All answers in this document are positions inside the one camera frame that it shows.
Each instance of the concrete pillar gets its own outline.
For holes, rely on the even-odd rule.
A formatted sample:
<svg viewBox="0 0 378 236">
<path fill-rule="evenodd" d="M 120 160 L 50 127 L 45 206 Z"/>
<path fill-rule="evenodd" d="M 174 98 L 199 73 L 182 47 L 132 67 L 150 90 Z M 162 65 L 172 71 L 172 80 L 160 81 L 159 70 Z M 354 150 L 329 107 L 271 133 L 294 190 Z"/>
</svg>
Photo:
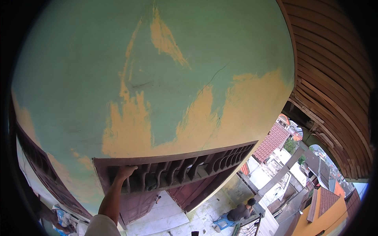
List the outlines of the concrete pillar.
<svg viewBox="0 0 378 236">
<path fill-rule="evenodd" d="M 264 187 L 262 187 L 258 192 L 257 195 L 254 197 L 254 199 L 259 202 L 264 195 L 278 183 L 285 174 L 290 170 L 291 167 L 295 164 L 295 162 L 298 161 L 298 159 L 302 156 L 302 154 L 308 150 L 307 145 L 299 141 L 299 147 L 294 152 L 294 154 L 291 156 L 291 158 L 286 162 L 286 164 L 281 168 L 281 170 L 278 171 L 278 173 L 266 184 Z"/>
</svg>

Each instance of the blue plastic stool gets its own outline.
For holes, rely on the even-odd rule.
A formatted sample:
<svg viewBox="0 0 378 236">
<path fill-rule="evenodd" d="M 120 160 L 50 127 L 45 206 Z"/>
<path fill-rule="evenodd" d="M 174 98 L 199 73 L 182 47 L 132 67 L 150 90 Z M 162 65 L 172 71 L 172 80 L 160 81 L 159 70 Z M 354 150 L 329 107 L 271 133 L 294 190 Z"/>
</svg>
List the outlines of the blue plastic stool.
<svg viewBox="0 0 378 236">
<path fill-rule="evenodd" d="M 234 222 L 234 221 L 229 221 L 229 220 L 227 219 L 227 215 L 228 215 L 228 213 L 222 215 L 218 220 L 213 221 L 213 224 L 216 224 L 216 225 L 220 228 L 220 230 L 224 230 L 224 229 L 227 228 L 227 227 L 230 227 L 230 226 L 232 227 L 232 226 L 236 225 L 236 222 Z M 219 223 L 222 222 L 222 221 L 225 221 L 227 225 L 225 225 L 224 227 L 221 227 L 221 226 L 219 225 Z"/>
</svg>

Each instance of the maroon door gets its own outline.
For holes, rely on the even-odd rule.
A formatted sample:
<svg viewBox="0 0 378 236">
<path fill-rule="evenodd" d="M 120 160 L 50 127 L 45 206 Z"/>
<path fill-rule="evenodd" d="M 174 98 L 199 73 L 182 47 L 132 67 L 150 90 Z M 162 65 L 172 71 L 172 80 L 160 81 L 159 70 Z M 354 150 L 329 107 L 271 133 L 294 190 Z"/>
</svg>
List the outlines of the maroon door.
<svg viewBox="0 0 378 236">
<path fill-rule="evenodd" d="M 121 225 L 123 224 L 122 227 L 126 229 L 125 226 L 127 224 L 150 212 L 159 194 L 160 191 L 144 192 L 131 196 L 121 195 L 121 205 L 119 209 L 121 218 L 119 222 Z"/>
<path fill-rule="evenodd" d="M 171 188 L 167 190 L 167 193 L 172 197 L 172 199 L 183 209 L 198 197 L 203 190 L 217 177 L 218 175 L 213 175 L 187 185 L 183 185 L 177 188 Z"/>
</svg>

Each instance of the hand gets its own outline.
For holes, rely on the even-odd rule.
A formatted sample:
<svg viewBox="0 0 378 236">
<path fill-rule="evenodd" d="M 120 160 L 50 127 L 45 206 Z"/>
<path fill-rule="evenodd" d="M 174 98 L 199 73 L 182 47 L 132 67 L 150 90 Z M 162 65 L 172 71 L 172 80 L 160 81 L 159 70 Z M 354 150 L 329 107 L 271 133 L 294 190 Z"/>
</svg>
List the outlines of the hand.
<svg viewBox="0 0 378 236">
<path fill-rule="evenodd" d="M 120 180 L 124 181 L 126 178 L 131 176 L 133 174 L 134 170 L 136 170 L 136 169 L 138 169 L 138 167 L 136 165 L 120 166 L 118 173 L 117 173 L 117 176 L 116 176 L 116 179 L 120 179 Z"/>
</svg>

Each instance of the sky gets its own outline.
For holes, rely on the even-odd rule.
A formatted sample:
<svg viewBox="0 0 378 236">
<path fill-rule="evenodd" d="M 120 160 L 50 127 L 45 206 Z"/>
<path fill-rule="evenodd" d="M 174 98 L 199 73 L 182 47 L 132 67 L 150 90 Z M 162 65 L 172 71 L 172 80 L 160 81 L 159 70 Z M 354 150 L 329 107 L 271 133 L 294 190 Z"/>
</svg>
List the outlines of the sky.
<svg viewBox="0 0 378 236">
<path fill-rule="evenodd" d="M 356 187 L 357 192 L 359 194 L 359 197 L 362 200 L 362 197 L 363 197 L 364 193 L 366 192 L 368 184 L 366 184 L 366 183 L 353 183 L 353 185 Z"/>
</svg>

